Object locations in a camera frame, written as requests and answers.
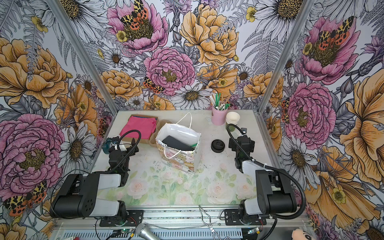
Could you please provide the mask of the white patterned paper gift bag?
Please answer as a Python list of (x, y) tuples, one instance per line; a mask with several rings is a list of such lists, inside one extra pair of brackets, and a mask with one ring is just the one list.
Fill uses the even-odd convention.
[(201, 159), (202, 134), (192, 129), (193, 117), (187, 113), (177, 123), (164, 124), (156, 136), (163, 160), (172, 167), (194, 174)]

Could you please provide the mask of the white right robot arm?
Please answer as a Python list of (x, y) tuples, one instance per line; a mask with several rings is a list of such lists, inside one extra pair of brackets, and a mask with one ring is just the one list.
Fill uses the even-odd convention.
[(306, 196), (303, 187), (283, 169), (263, 164), (251, 157), (255, 141), (241, 128), (227, 124), (230, 136), (229, 148), (236, 153), (235, 167), (255, 179), (257, 196), (242, 200), (239, 205), (239, 220), (250, 224), (253, 218), (293, 220), (305, 211)]

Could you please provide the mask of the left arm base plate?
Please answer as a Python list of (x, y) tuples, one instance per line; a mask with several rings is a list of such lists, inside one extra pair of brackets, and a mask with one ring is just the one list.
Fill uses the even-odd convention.
[(143, 220), (143, 210), (127, 210), (123, 216), (102, 218), (100, 227), (136, 227)]

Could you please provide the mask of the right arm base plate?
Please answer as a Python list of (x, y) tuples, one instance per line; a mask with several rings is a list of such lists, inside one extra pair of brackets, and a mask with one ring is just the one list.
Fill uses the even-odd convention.
[(267, 224), (265, 218), (261, 218), (259, 215), (248, 215), (240, 209), (225, 209), (224, 221), (226, 226), (261, 226)]

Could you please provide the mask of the black paper napkin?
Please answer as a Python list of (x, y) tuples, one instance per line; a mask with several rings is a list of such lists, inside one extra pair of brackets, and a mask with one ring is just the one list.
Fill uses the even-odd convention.
[(167, 136), (162, 140), (162, 142), (167, 145), (169, 148), (173, 148), (181, 151), (193, 151), (195, 148), (175, 139), (174, 137)]

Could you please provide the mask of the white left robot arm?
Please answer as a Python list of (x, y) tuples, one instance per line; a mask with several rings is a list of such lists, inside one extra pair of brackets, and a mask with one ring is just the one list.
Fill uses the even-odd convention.
[(122, 226), (129, 219), (123, 201), (98, 198), (98, 191), (126, 185), (129, 178), (129, 161), (138, 151), (141, 132), (130, 130), (109, 148), (109, 165), (106, 171), (89, 174), (68, 174), (53, 199), (50, 216), (61, 219), (98, 218), (101, 222)]

